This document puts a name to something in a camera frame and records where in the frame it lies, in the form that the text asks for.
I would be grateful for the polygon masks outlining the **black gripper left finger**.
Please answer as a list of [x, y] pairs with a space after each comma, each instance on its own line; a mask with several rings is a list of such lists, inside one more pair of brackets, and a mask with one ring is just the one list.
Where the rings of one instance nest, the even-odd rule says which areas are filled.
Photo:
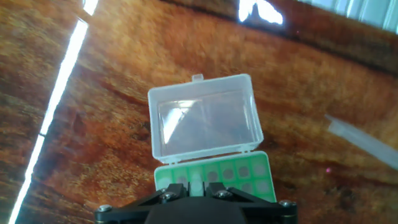
[[94, 212], [94, 221], [95, 224], [145, 223], [149, 212], [155, 206], [188, 196], [189, 184], [170, 184], [123, 207], [100, 205]]

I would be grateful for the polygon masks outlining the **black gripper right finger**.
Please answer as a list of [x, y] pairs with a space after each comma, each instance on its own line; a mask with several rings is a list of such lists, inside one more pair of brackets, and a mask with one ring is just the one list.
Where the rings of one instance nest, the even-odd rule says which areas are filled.
[[239, 209], [231, 211], [245, 219], [245, 223], [297, 224], [298, 206], [296, 202], [281, 200], [270, 202], [243, 192], [234, 187], [225, 187], [221, 182], [203, 183], [204, 196], [228, 202]]

